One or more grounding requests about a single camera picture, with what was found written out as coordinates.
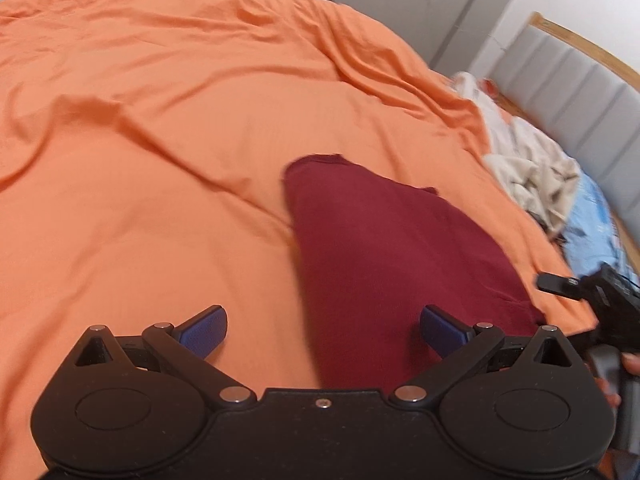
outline hand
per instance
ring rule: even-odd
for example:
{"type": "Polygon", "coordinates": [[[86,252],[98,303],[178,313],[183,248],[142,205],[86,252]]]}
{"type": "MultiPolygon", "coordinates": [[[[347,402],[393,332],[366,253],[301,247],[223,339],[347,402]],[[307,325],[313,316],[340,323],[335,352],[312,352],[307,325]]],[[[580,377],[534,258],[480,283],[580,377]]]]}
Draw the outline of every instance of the hand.
{"type": "MultiPolygon", "coordinates": [[[[626,368],[626,371],[633,375],[640,375],[640,355],[638,354],[622,354],[622,365],[626,368]]],[[[598,386],[607,397],[607,402],[612,408],[617,408],[620,405],[621,399],[618,394],[612,394],[610,391],[609,382],[605,379],[596,379],[598,386]]],[[[606,478],[615,478],[613,471],[613,462],[610,453],[605,453],[600,462],[600,472],[606,476],[606,478]]]]}
{"type": "MultiPolygon", "coordinates": [[[[626,371],[633,375],[640,376],[640,354],[622,354],[622,364],[626,368],[626,371]]],[[[612,408],[617,408],[620,405],[621,399],[618,394],[612,394],[610,391],[609,382],[605,379],[596,379],[596,383],[607,397],[607,402],[612,408]]]]}

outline finger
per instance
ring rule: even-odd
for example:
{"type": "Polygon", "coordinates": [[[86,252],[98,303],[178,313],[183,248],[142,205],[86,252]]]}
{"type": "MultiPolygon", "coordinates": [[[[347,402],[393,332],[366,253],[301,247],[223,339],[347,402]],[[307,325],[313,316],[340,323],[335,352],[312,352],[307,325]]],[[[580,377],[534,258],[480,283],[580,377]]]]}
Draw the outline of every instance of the finger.
{"type": "Polygon", "coordinates": [[[612,408],[617,408],[622,402],[622,397],[620,397],[618,394],[608,395],[606,397],[609,406],[611,406],[612,408]]]}
{"type": "Polygon", "coordinates": [[[633,375],[640,375],[640,356],[636,354],[622,354],[622,364],[626,371],[633,375]]]}
{"type": "Polygon", "coordinates": [[[606,379],[603,379],[601,377],[594,377],[593,379],[596,381],[596,384],[598,385],[602,393],[605,395],[609,395],[610,393],[609,382],[606,379]]]}
{"type": "Polygon", "coordinates": [[[602,457],[602,460],[598,465],[598,469],[605,476],[605,478],[616,477],[616,473],[614,472],[614,469],[613,469],[613,456],[609,451],[607,451],[602,457]]]}

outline wrinkled fabric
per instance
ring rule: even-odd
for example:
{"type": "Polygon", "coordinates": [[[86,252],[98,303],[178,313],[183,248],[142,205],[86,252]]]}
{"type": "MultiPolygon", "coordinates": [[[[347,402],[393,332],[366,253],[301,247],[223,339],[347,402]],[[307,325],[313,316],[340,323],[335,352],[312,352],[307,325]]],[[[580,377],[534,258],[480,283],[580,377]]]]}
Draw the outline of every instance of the wrinkled fabric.
{"type": "Polygon", "coordinates": [[[505,123],[500,108],[480,91],[471,74],[456,74],[452,86],[481,111],[491,144],[484,163],[508,195],[542,224],[550,238],[555,238],[574,204],[578,162],[523,118],[513,117],[505,123]]]}
{"type": "Polygon", "coordinates": [[[544,323],[500,246],[437,190],[339,155],[297,160],[284,186],[322,386],[390,393],[439,361],[420,338],[428,304],[514,336],[544,323]]]}
{"type": "Polygon", "coordinates": [[[315,387],[282,172],[343,153],[433,186],[507,254],[566,332],[588,306],[482,165],[473,103],[382,24],[325,0],[0,2],[0,478],[44,470],[31,409],[79,335],[178,324],[211,304],[209,360],[260,394],[315,387]]]}
{"type": "Polygon", "coordinates": [[[566,242],[564,256],[574,276],[586,276],[607,263],[622,276],[639,285],[638,276],[629,265],[626,253],[607,200],[598,184],[581,173],[574,207],[562,232],[566,242]]]}

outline black plastic mount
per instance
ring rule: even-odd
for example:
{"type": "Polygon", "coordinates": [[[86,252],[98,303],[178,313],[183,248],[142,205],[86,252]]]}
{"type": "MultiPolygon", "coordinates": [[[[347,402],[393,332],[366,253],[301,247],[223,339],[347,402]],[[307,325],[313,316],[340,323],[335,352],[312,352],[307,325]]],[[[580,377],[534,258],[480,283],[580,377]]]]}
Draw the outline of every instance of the black plastic mount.
{"type": "Polygon", "coordinates": [[[259,402],[193,351],[224,337],[219,306],[142,336],[92,326],[33,411],[44,478],[600,478],[612,413],[561,331],[456,326],[468,342],[389,399],[267,390],[259,402]]]}

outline white blanket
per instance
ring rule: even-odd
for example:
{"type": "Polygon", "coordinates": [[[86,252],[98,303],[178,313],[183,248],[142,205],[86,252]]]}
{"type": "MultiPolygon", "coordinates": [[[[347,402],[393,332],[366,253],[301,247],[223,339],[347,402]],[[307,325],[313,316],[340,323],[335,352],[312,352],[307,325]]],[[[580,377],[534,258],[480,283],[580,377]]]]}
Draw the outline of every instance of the white blanket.
{"type": "Polygon", "coordinates": [[[580,179],[578,162],[554,140],[520,117],[505,123],[500,108],[478,88],[476,78],[457,73],[453,89],[473,101],[491,143],[484,163],[502,188],[554,238],[566,223],[580,179]]]}

